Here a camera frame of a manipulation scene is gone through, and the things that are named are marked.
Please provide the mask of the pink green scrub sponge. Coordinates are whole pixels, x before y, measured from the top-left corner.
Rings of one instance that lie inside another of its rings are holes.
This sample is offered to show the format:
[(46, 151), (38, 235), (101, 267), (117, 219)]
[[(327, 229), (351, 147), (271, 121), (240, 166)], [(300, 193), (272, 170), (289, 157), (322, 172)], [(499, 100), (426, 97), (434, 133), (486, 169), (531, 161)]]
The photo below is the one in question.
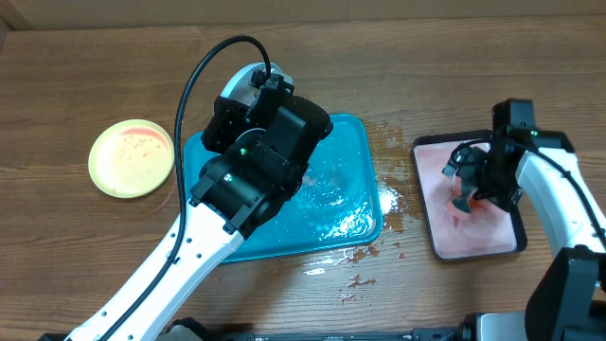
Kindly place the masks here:
[(466, 218), (472, 212), (471, 200), (477, 191), (477, 187), (468, 186), (463, 183), (454, 185), (453, 196), (447, 200), (444, 208), (457, 218)]

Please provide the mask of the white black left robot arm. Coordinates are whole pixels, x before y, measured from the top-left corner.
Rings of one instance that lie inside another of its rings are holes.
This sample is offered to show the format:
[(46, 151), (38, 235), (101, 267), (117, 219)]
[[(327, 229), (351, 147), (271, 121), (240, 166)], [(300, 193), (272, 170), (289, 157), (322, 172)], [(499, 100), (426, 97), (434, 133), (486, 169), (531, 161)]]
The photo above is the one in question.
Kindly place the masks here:
[(239, 71), (215, 101), (202, 136), (214, 152), (190, 188), (185, 213), (119, 291), (70, 333), (43, 340), (153, 340), (188, 297), (299, 190), (332, 123), (294, 94), (279, 68)]

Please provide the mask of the yellow plate with ketchup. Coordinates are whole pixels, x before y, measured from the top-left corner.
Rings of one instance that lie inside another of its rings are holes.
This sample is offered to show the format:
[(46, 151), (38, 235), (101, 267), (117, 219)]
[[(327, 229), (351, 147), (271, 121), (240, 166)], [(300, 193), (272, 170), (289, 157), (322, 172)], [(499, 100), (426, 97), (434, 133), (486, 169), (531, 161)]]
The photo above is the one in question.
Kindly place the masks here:
[(174, 147), (160, 125), (145, 119), (120, 121), (101, 133), (88, 156), (92, 182), (120, 199), (147, 195), (169, 177)]

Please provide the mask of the light blue plate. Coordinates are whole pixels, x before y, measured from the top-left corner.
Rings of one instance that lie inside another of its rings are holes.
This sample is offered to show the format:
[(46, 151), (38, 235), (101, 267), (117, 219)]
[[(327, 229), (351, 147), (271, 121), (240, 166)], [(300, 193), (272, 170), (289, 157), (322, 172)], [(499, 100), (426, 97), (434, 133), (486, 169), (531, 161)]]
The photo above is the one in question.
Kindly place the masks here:
[(284, 98), (290, 97), (294, 92), (293, 78), (284, 73), (277, 64), (270, 63), (270, 65), (271, 74), (278, 76), (278, 80), (275, 81), (276, 90), (259, 90), (250, 84), (256, 70), (265, 73), (265, 63), (251, 63), (229, 80), (221, 94), (215, 99), (214, 108), (226, 106), (232, 101), (241, 103), (246, 107), (253, 106), (257, 102), (275, 106), (279, 105)]

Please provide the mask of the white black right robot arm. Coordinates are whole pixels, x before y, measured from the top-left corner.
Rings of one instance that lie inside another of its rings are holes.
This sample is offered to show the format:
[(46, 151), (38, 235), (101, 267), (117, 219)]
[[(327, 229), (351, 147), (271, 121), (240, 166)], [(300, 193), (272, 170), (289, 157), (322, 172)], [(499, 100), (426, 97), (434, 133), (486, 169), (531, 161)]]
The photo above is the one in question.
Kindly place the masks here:
[(585, 341), (605, 337), (605, 305), (593, 299), (605, 286), (605, 216), (579, 171), (563, 132), (540, 129), (526, 99), (492, 108), (490, 149), (477, 141), (457, 146), (443, 170), (461, 193), (447, 207), (468, 214), (471, 200), (505, 211), (527, 195), (544, 226), (553, 262), (520, 312), (471, 314), (459, 340)]

